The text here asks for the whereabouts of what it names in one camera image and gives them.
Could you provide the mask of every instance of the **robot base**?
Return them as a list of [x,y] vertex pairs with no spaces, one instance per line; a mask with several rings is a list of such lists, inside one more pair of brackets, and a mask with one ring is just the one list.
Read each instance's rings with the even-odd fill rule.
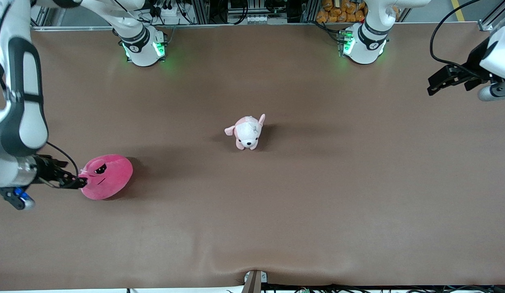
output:
[[346,39],[345,44],[339,45],[339,51],[342,52],[342,55],[348,56],[355,63],[370,64],[375,62],[377,57],[383,53],[386,41],[384,41],[381,45],[373,43],[373,45],[377,47],[375,50],[369,50],[366,45],[360,41],[358,31],[361,26],[361,23],[357,23],[349,28],[346,28],[348,32],[351,32],[351,36],[349,39]]
[[148,67],[158,61],[165,61],[167,35],[153,26],[147,26],[147,29],[150,32],[150,41],[143,46],[140,52],[132,52],[124,44],[121,44],[126,51],[127,61],[140,67]]

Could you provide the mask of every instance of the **white and pink stuffed dog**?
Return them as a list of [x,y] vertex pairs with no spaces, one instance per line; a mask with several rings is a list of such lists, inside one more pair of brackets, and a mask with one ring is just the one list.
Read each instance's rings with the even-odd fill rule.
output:
[[252,116],[246,116],[238,120],[236,124],[225,128],[225,134],[236,137],[236,147],[240,150],[249,148],[254,150],[258,146],[258,138],[261,134],[261,128],[265,122],[265,114],[261,115],[260,120]]

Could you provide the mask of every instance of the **stuffed animal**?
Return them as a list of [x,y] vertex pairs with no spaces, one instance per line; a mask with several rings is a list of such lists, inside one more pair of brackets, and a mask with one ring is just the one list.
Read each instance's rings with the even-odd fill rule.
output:
[[225,134],[236,137],[236,147],[240,150],[245,148],[254,150],[258,146],[258,139],[261,134],[261,128],[265,122],[265,114],[262,114],[260,120],[252,116],[246,116],[238,120],[236,124],[225,129]]
[[79,177],[85,177],[87,184],[81,188],[83,194],[92,200],[103,200],[121,191],[133,174],[131,162],[121,155],[104,155],[89,161]]

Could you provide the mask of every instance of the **pink octopus plush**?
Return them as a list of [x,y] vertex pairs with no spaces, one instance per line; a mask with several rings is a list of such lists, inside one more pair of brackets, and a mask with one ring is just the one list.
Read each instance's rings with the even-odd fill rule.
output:
[[254,150],[258,146],[258,139],[261,134],[261,128],[265,122],[265,114],[262,114],[260,120],[252,116],[246,116],[238,120],[236,124],[225,128],[225,134],[236,137],[236,147],[240,150],[245,148]]
[[124,156],[104,155],[89,161],[79,177],[87,180],[81,188],[83,194],[92,200],[103,200],[121,191],[133,174],[133,165]]

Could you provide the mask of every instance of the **plush toy foot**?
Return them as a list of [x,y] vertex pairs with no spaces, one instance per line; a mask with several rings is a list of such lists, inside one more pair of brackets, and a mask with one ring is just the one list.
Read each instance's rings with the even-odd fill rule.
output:
[[245,147],[243,146],[243,144],[241,144],[241,142],[239,140],[236,140],[236,148],[238,148],[242,151],[245,149]]
[[88,182],[81,191],[89,199],[103,200],[121,191],[132,174],[133,166],[126,157],[100,156],[89,161],[79,174]]

